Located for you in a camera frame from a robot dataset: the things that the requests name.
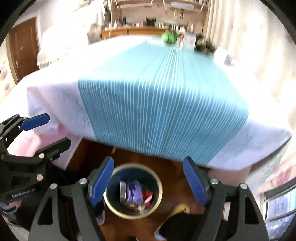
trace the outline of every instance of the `door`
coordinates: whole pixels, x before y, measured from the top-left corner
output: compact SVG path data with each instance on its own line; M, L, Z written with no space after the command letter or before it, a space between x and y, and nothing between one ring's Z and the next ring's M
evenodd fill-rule
M37 54L39 52L36 37L36 18L31 18L9 32L12 63L20 81L26 75L39 70Z

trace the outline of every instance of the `beige curtain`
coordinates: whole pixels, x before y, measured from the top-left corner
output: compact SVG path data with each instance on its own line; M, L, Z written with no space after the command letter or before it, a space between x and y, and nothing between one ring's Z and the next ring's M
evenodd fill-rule
M296 131L296 46L280 20L259 0L212 0L206 36L252 72L286 111ZM296 140L263 192L296 177Z

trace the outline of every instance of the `hand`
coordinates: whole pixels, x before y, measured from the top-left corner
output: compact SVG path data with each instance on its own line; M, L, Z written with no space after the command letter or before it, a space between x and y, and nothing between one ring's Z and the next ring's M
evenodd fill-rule
M11 202L9 204L9 206L19 208L21 206L21 204L22 204L22 201L20 200L20 201L16 201L16 202Z

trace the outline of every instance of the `wooden desk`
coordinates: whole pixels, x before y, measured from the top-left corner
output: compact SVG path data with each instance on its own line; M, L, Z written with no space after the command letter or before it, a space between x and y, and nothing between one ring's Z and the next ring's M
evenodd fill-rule
M102 39L108 39L119 35L158 35L161 36L165 32L165 29L156 27L123 27L111 30L102 30Z

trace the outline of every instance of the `yellow shoe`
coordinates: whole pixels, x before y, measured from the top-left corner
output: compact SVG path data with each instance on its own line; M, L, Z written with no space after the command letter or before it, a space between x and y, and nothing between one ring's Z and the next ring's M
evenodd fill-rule
M178 213L190 213L190 207L185 204L185 203L181 203L178 206L174 207L174 209L171 211L171 213L169 214L169 216L166 218L169 219L170 217L178 214ZM163 236L160 235L159 230L161 228L161 226L165 223L165 221L158 227L158 229L154 232L154 237L157 240L164 240L165 238Z

